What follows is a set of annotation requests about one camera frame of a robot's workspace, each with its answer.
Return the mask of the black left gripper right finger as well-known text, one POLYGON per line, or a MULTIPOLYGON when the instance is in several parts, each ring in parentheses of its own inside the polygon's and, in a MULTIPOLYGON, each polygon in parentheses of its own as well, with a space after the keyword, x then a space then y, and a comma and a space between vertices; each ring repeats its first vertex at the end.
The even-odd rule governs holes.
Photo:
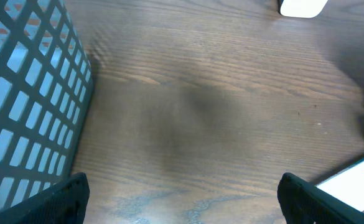
POLYGON ((287 224, 364 224, 364 213, 286 172, 278 184, 278 202, 287 224))

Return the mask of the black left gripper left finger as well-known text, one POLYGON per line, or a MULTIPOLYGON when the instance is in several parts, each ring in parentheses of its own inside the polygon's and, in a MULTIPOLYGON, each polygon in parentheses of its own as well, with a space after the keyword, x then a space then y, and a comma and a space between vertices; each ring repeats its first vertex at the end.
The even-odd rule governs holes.
POLYGON ((81 224, 90 189, 80 172, 0 212, 0 224, 81 224))

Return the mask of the white green Panadol box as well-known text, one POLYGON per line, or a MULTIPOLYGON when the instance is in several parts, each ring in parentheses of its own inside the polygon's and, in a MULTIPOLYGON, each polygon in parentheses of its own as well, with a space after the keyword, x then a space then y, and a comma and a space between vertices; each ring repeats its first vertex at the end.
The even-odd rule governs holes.
POLYGON ((335 174, 316 187, 356 210, 364 211, 364 161, 335 174))

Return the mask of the white barcode scanner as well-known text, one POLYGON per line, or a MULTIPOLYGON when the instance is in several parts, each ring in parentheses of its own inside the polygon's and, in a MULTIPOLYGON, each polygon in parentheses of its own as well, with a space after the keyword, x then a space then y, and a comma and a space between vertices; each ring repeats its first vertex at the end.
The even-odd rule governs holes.
POLYGON ((313 18, 318 16, 328 0, 279 0, 279 12, 285 17, 313 18))

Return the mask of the grey plastic mesh basket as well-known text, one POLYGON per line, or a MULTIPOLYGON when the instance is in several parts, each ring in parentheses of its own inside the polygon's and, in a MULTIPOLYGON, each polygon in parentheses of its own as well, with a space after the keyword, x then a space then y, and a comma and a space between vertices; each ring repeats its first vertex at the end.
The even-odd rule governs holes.
POLYGON ((0 0, 0 212, 66 179, 93 91, 61 0, 0 0))

